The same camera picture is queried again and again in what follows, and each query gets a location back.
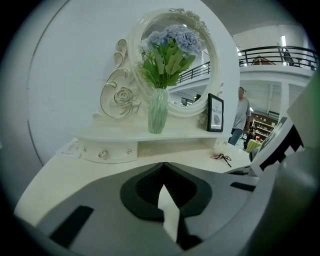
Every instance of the man in gray shirt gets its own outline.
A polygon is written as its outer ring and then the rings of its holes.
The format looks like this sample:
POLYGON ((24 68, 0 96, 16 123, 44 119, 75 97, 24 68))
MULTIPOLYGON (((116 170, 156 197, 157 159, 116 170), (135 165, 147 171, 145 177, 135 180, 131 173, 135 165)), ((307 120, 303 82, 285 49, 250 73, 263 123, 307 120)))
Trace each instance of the man in gray shirt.
POLYGON ((229 143, 236 145, 238 139, 240 138, 242 132, 245 130, 246 120, 247 125, 249 125, 249 117, 251 116, 249 100, 244 97, 245 90, 239 87, 239 101, 238 108, 236 109, 235 119, 233 123, 233 128, 231 131, 231 138, 229 138, 229 143))

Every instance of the ceiling light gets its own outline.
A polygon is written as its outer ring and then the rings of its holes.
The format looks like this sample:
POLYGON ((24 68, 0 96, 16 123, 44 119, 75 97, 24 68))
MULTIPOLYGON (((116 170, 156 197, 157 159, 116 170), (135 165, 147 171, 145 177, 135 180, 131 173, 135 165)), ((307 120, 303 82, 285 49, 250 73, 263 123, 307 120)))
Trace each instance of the ceiling light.
POLYGON ((282 42, 282 46, 287 46, 286 37, 284 35, 281 36, 281 42, 282 42))
POLYGON ((236 48, 236 51, 238 52, 238 56, 242 56, 241 52, 239 52, 238 47, 236 48))

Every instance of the picture frame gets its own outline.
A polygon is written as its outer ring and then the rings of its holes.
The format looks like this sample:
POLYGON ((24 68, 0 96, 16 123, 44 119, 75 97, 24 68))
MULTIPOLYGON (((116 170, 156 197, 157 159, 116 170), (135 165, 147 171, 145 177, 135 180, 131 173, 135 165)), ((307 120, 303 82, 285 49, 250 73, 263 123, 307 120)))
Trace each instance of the picture frame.
POLYGON ((224 101, 208 93, 208 132, 223 132, 224 130, 224 101))

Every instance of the glass vase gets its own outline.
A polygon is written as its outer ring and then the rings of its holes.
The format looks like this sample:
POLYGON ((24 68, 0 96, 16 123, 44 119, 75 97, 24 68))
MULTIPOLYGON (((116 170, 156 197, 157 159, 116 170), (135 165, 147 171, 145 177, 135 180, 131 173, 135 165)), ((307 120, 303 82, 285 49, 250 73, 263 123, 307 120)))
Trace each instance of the glass vase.
POLYGON ((151 104, 148 111, 149 133, 160 134, 165 127, 168 116, 168 92, 156 88, 152 93, 151 104))

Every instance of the black metal railing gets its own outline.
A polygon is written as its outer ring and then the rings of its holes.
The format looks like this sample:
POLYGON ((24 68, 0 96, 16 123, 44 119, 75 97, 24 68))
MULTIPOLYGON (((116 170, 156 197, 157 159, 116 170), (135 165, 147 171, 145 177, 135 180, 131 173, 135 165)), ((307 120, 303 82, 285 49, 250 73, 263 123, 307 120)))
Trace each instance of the black metal railing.
MULTIPOLYGON (((240 50, 238 55, 239 53, 241 53, 241 56, 239 56, 240 67, 268 63, 271 65, 285 64, 285 66, 310 68, 314 71, 320 61, 316 51, 296 46, 266 46, 240 50)), ((208 61, 181 74, 176 83, 182 83, 201 75, 208 75, 210 71, 210 61, 208 61)))
POLYGON ((208 75, 209 73, 210 73, 210 61, 204 64, 201 64, 199 66, 196 66, 195 68, 190 69, 187 72, 184 72, 183 74, 180 75, 180 78, 176 83, 177 84, 182 83, 185 80, 193 79, 201 75, 208 75))

